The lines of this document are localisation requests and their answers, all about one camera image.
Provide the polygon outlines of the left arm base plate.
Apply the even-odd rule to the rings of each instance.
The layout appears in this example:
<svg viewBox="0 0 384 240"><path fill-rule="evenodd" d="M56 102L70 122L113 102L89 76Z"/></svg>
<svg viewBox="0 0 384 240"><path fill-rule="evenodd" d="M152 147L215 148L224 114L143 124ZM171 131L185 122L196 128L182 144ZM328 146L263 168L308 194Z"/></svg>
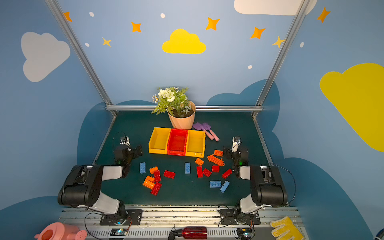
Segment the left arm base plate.
<svg viewBox="0 0 384 240"><path fill-rule="evenodd" d="M102 215L100 226L138 226L141 223L143 210L127 209L125 214L117 212L113 215Z"/></svg>

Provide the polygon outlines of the orange lego brick small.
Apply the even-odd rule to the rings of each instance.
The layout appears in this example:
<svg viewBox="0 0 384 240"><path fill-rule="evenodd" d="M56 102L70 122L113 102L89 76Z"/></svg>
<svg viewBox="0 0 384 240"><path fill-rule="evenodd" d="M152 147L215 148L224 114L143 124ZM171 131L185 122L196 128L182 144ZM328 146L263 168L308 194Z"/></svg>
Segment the orange lego brick small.
<svg viewBox="0 0 384 240"><path fill-rule="evenodd" d="M223 155L224 155L223 151L220 151L220 150L215 150L214 151L214 156L223 157Z"/></svg>

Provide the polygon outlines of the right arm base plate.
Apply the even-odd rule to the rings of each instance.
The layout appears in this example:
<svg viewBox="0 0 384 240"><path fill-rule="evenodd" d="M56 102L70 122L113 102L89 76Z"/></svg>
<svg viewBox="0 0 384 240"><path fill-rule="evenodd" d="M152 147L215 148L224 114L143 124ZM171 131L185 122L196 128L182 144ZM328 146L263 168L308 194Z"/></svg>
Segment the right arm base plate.
<svg viewBox="0 0 384 240"><path fill-rule="evenodd" d="M260 225L261 220L259 213L244 214L236 209L219 209L220 222L219 227L226 227L230 225Z"/></svg>

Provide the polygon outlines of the orange lego fence piece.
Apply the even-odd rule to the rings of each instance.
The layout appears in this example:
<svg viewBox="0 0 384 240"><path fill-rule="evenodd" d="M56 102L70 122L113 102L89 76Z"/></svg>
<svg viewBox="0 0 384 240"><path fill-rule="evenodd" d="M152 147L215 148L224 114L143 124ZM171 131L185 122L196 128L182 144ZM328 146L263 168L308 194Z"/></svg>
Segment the orange lego fence piece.
<svg viewBox="0 0 384 240"><path fill-rule="evenodd" d="M208 155L207 158L208 158L209 162L211 162L211 163L213 163L215 165L218 165L220 167L225 166L225 163L224 163L223 159L219 159L219 158L217 158L214 155Z"/></svg>

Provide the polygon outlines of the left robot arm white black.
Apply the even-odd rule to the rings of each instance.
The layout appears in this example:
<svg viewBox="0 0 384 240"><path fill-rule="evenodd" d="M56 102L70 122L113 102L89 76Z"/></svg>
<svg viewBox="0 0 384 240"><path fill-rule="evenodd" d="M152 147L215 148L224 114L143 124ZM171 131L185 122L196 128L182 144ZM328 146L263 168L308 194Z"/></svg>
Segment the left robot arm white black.
<svg viewBox="0 0 384 240"><path fill-rule="evenodd" d="M143 155L141 145L131 148L119 145L114 149L115 164L77 165L67 176L58 194L58 203L72 208L88 208L101 213L101 225L123 226L134 222L123 201L104 194L102 182L125 178L133 159Z"/></svg>

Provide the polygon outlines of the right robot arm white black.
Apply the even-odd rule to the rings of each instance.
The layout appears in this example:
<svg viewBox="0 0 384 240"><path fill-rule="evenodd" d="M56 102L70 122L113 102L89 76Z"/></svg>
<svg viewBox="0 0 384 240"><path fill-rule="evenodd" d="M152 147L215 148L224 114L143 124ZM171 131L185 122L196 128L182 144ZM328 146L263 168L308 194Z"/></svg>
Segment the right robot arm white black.
<svg viewBox="0 0 384 240"><path fill-rule="evenodd" d="M288 204L288 194L277 166L250 165L249 151L240 147L224 148L223 156L233 160L232 172L250 182L250 194L239 200L236 214L255 214L265 207Z"/></svg>

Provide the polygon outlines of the orange curved lego piece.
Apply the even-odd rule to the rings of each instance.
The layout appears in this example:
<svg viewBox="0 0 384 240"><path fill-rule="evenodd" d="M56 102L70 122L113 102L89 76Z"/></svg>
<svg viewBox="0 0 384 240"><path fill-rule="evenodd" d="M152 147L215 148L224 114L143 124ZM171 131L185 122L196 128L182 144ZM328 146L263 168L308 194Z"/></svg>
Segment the orange curved lego piece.
<svg viewBox="0 0 384 240"><path fill-rule="evenodd" d="M154 177L151 177L151 176L147 176L144 180L144 182L142 183L142 185L150 190L152 190L155 185L156 185L156 181L155 181L155 178Z"/></svg>

